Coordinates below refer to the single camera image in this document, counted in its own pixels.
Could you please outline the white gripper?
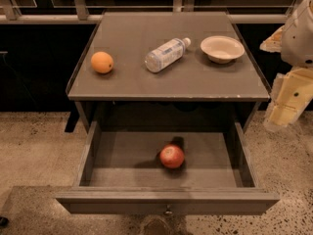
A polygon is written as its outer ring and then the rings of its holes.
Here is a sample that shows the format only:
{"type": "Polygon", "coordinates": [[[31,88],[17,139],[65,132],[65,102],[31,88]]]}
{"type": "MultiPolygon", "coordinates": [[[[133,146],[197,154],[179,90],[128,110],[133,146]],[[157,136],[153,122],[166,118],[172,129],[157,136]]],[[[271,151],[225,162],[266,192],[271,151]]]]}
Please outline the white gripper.
{"type": "Polygon", "coordinates": [[[313,99],[313,0],[303,0],[260,49],[281,52],[284,62],[296,66],[273,82],[263,124],[276,132],[294,124],[313,99]]]}

